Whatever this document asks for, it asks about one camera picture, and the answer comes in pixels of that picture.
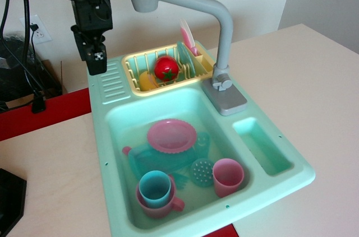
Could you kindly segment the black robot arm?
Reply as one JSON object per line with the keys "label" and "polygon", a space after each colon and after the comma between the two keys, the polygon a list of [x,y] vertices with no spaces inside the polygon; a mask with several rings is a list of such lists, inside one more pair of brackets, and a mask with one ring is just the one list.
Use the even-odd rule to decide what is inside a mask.
{"label": "black robot arm", "polygon": [[113,29],[110,0],[70,0],[76,24],[71,26],[81,60],[88,73],[107,71],[107,51],[104,33]]}

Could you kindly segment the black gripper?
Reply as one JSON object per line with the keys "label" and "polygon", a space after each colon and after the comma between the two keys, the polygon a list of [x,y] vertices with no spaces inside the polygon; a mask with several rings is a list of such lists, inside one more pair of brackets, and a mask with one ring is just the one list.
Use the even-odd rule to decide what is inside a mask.
{"label": "black gripper", "polygon": [[113,29],[110,0],[71,0],[76,24],[71,27],[82,61],[89,75],[107,71],[104,33]]}

